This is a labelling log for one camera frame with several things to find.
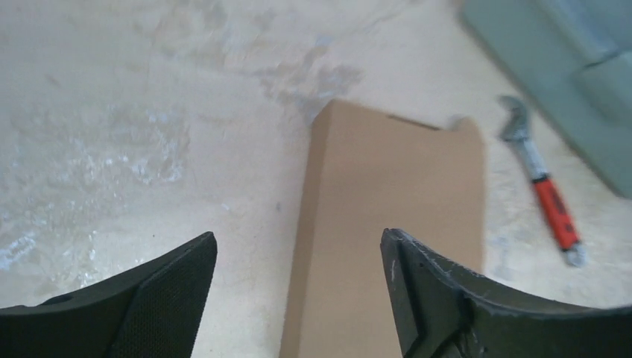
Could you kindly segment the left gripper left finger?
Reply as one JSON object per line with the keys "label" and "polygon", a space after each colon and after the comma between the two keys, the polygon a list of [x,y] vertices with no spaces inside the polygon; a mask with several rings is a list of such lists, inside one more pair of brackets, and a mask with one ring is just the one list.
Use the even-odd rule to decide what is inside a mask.
{"label": "left gripper left finger", "polygon": [[190,357],[217,260],[211,232],[37,306],[1,309],[2,357]]}

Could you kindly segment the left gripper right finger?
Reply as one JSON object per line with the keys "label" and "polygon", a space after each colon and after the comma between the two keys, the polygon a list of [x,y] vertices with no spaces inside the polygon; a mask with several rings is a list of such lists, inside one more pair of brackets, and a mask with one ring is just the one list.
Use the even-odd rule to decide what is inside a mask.
{"label": "left gripper right finger", "polygon": [[500,284],[403,230],[382,261],[404,357],[629,357],[631,309],[553,301]]}

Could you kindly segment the brown cardboard box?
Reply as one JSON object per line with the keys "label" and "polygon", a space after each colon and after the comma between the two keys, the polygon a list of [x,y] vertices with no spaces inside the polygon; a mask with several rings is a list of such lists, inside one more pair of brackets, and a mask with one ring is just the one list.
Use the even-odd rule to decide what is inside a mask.
{"label": "brown cardboard box", "polygon": [[444,130],[330,101],[312,126],[280,356],[399,357],[382,232],[482,271],[484,160],[472,119]]}

